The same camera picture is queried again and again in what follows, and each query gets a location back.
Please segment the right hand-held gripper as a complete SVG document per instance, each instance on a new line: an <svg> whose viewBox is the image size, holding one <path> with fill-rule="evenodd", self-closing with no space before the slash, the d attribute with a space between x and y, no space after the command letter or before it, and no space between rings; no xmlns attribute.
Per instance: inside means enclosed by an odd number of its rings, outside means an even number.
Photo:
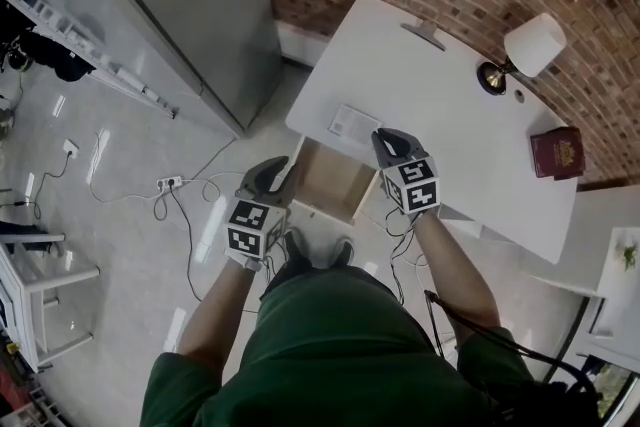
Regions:
<svg viewBox="0 0 640 427"><path fill-rule="evenodd" d="M383 169L386 192L404 215L418 214L441 204L434 158L427 156L415 136L398 129L380 128L372 132L371 141L378 165ZM400 159L410 161L399 164Z"/></svg>

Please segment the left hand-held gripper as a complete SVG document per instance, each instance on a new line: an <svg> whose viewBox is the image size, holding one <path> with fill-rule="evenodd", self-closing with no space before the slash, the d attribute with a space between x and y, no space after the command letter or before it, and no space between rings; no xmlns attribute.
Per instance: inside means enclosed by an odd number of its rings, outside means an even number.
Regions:
<svg viewBox="0 0 640 427"><path fill-rule="evenodd" d="M240 193L270 193L289 158L267 159L250 168L241 181L226 212L224 254L243 268L261 268L271 249L283 236L299 182L299 165L294 164L274 193L274 204L242 197Z"/></svg>

